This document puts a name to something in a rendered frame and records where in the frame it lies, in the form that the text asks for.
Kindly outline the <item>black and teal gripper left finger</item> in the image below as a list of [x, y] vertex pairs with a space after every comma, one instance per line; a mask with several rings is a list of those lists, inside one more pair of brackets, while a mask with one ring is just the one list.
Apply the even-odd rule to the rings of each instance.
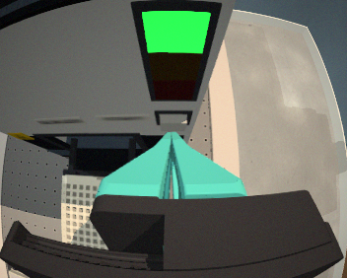
[[96, 197], [114, 194], [170, 199], [171, 175], [172, 133], [167, 132], [153, 148], [103, 178]]

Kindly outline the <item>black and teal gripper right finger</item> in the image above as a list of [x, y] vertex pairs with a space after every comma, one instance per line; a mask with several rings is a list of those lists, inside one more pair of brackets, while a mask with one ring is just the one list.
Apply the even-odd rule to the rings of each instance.
[[172, 154], [173, 199], [247, 196], [239, 177], [189, 147], [176, 132]]

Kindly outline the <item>grey perforated base plate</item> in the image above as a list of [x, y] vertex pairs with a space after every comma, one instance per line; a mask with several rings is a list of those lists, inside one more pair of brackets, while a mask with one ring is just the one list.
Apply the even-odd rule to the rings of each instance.
[[[187, 145], [214, 162], [209, 86]], [[1, 187], [3, 243], [14, 221], [33, 235], [62, 242], [61, 184], [68, 166], [69, 157], [7, 136]]]

